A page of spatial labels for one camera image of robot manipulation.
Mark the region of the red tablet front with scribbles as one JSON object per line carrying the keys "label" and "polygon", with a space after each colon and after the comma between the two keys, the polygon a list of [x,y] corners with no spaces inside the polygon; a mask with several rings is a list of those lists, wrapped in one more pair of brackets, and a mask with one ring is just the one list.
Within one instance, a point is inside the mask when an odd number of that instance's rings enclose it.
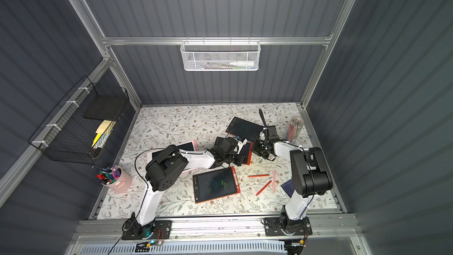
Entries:
{"label": "red tablet front with scribbles", "polygon": [[234,167],[212,170],[192,176],[195,203],[204,203],[241,192]]}

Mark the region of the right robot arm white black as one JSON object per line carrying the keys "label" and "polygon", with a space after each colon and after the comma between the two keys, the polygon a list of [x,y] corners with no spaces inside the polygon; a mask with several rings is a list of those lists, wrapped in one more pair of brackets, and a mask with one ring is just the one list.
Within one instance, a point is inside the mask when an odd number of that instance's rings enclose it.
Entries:
{"label": "right robot arm white black", "polygon": [[316,199],[333,188],[333,180],[324,153],[319,147],[305,149],[277,135],[275,126],[263,127],[253,152],[266,160],[270,156],[290,161],[294,187],[289,202],[279,217],[262,219],[267,236],[293,236],[312,234],[307,212]]}

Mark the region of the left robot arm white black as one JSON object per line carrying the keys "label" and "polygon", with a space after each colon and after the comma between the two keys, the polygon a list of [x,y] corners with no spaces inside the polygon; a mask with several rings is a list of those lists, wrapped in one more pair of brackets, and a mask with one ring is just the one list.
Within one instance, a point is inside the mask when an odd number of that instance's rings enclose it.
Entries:
{"label": "left robot arm white black", "polygon": [[146,165],[142,178],[146,188],[137,211],[132,213],[122,227],[123,240],[145,239],[160,228],[154,224],[159,202],[166,190],[187,172],[197,169],[215,169],[225,165],[240,166],[248,160],[250,143],[241,137],[226,137],[205,151],[187,151],[169,145],[155,153]]}

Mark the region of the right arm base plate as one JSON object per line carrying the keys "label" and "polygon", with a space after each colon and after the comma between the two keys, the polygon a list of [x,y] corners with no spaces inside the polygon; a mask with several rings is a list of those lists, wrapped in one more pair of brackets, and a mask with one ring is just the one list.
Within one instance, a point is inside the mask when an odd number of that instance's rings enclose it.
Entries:
{"label": "right arm base plate", "polygon": [[311,223],[308,217],[301,220],[289,220],[283,216],[266,217],[261,219],[268,237],[278,236],[300,236],[307,237],[313,234]]}

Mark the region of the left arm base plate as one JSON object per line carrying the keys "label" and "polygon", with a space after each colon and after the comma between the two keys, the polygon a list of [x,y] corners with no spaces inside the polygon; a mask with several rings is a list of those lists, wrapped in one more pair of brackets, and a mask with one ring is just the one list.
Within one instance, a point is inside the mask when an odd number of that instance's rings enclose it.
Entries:
{"label": "left arm base plate", "polygon": [[147,225],[140,225],[136,220],[127,220],[123,227],[122,240],[166,240],[172,230],[172,221],[155,220]]}

